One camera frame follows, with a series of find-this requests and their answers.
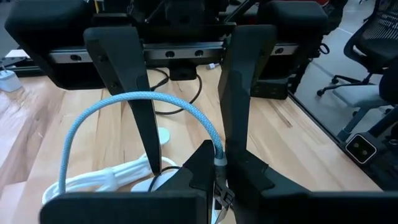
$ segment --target chair wheel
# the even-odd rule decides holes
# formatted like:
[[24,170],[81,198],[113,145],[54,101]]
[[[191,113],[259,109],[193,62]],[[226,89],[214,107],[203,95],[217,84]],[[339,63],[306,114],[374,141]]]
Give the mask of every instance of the chair wheel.
[[332,78],[331,82],[332,82],[332,84],[337,84],[338,83],[338,79],[337,78]]
[[317,91],[317,95],[318,95],[318,96],[322,96],[324,93],[325,93],[324,90],[318,90],[318,91]]

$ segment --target wooden table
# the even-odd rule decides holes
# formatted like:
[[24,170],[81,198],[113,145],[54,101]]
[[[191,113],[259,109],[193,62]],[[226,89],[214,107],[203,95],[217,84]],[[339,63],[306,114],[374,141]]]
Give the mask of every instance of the wooden table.
[[[198,69],[203,91],[195,106],[204,112],[224,139],[217,94],[220,69]],[[161,73],[149,71],[155,85]],[[37,223],[44,190],[56,182],[64,137],[86,108],[107,98],[106,90],[65,91],[47,77],[23,79],[24,89],[0,92],[0,223]],[[198,80],[168,82],[157,91],[190,100]],[[176,109],[155,102],[159,111]],[[201,124],[189,113],[157,116],[171,140],[162,153],[185,162],[204,139]],[[290,99],[253,98],[248,149],[271,167],[310,190],[380,190]],[[135,160],[144,152],[127,103],[91,115],[72,146],[68,176]]]

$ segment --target light blue braided cable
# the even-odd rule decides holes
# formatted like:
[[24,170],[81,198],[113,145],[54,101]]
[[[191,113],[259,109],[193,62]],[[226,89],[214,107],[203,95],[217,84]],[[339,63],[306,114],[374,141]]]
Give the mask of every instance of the light blue braided cable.
[[69,132],[65,138],[65,143],[63,145],[63,152],[62,152],[62,160],[61,160],[61,169],[60,169],[60,178],[58,180],[60,194],[65,193],[65,180],[67,178],[67,169],[69,163],[69,155],[70,149],[72,146],[73,138],[79,128],[79,126],[84,122],[84,120],[93,114],[95,111],[98,111],[105,106],[111,105],[113,103],[118,103],[120,101],[127,101],[127,100],[159,100],[164,101],[167,103],[171,103],[173,105],[179,106],[189,113],[194,115],[197,120],[201,122],[201,124],[205,127],[207,132],[210,135],[211,140],[213,140],[213,144],[215,145],[215,154],[217,159],[222,159],[223,154],[223,145],[221,143],[221,138],[218,135],[216,129],[212,125],[212,123],[208,120],[208,118],[196,107],[191,105],[190,103],[181,100],[175,96],[171,96],[165,93],[156,93],[151,91],[135,91],[130,93],[122,93],[119,95],[111,96],[107,99],[101,100],[95,103],[92,107],[84,110],[79,117],[75,120],[72,124],[72,127],[69,129]]

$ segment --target gray chair seat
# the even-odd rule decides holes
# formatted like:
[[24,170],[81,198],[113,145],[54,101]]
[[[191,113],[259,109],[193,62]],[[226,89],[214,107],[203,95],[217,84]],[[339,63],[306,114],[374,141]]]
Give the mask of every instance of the gray chair seat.
[[342,86],[334,89],[333,94],[350,107],[378,108],[390,105],[380,97],[377,85]]

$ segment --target white cable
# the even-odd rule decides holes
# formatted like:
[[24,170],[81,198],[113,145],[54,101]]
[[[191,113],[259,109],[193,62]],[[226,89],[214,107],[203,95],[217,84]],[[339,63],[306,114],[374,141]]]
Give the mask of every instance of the white cable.
[[[162,161],[167,162],[171,166],[177,166],[169,158],[162,157]],[[151,173],[152,170],[150,169],[148,157],[144,154],[135,161],[69,178],[66,181],[66,190],[67,192],[77,192],[97,187],[96,192],[112,192],[124,185],[151,175]],[[44,192],[42,197],[43,205],[58,195],[59,188],[58,182],[56,182]]]

